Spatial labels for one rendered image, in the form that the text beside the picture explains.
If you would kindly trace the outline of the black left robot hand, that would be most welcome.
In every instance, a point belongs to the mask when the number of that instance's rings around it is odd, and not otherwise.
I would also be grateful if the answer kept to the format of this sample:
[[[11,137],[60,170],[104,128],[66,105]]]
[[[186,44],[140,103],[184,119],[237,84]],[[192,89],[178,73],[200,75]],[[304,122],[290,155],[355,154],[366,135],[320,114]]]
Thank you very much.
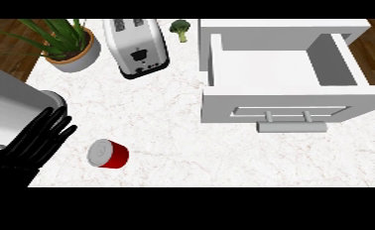
[[[0,189],[25,188],[78,126],[65,106],[47,107],[0,150]]]

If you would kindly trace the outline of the red can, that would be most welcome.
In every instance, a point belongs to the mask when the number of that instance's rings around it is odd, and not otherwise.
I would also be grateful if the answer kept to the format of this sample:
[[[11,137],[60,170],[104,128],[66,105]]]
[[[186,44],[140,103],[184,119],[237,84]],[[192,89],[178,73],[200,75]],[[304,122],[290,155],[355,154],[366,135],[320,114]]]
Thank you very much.
[[[109,139],[98,139],[90,146],[87,159],[93,167],[119,169],[128,160],[128,149]]]

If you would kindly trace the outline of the white drawer front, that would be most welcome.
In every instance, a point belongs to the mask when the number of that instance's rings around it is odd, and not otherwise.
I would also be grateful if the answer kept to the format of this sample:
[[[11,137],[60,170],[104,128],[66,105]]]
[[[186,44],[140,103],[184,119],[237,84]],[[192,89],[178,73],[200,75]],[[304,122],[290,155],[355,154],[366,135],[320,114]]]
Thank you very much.
[[[256,123],[271,113],[274,122],[339,123],[375,110],[375,86],[237,86],[203,88],[203,123]]]

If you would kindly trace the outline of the white open drawer box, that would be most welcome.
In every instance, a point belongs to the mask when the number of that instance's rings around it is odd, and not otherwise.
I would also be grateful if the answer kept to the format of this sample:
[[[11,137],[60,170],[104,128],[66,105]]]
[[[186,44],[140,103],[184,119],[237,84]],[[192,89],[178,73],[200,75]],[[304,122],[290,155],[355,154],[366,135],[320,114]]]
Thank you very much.
[[[302,50],[225,51],[221,35],[211,36],[211,86],[367,86],[339,34],[321,34]]]

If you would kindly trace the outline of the grey and orange plant pot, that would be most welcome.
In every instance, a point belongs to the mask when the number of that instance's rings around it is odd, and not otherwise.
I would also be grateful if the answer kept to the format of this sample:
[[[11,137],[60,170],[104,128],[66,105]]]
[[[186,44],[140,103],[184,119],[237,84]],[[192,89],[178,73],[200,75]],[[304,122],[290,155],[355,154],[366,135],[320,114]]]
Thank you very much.
[[[47,57],[47,62],[62,72],[82,71],[96,61],[100,53],[100,44],[90,29],[85,29],[90,36],[88,45],[76,56],[66,60],[53,60]]]

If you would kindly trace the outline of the green leafy plant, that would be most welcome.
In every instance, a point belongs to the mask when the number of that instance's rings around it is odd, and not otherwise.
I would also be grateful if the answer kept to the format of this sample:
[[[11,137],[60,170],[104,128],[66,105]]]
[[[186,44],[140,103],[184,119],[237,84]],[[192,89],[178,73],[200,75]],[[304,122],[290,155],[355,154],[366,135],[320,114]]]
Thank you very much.
[[[1,35],[26,42],[41,51],[41,57],[48,60],[67,61],[79,57],[90,49],[94,36],[78,19],[73,19],[72,23],[66,19],[44,19],[44,23],[51,32],[47,32],[31,19],[19,19],[19,22],[41,37],[42,42],[38,43],[11,33],[1,32]]]

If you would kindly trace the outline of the silver toaster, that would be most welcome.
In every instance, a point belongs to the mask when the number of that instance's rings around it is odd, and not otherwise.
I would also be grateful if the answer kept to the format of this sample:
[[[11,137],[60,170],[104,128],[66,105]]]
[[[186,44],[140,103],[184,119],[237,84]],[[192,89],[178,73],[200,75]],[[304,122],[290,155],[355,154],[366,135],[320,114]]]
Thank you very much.
[[[103,19],[101,27],[125,79],[135,79],[168,66],[168,50],[155,19]]]

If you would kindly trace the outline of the green broccoli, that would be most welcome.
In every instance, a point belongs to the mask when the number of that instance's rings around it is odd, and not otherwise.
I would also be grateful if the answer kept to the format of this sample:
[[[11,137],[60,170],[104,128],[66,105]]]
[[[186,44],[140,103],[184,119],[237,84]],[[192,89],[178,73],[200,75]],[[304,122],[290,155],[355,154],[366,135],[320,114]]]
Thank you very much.
[[[175,33],[178,35],[178,41],[181,43],[186,43],[187,42],[187,39],[186,39],[186,32],[189,31],[189,28],[190,28],[190,23],[180,19],[180,20],[175,20],[172,23],[171,23],[171,26],[169,26],[169,32],[171,33]]]

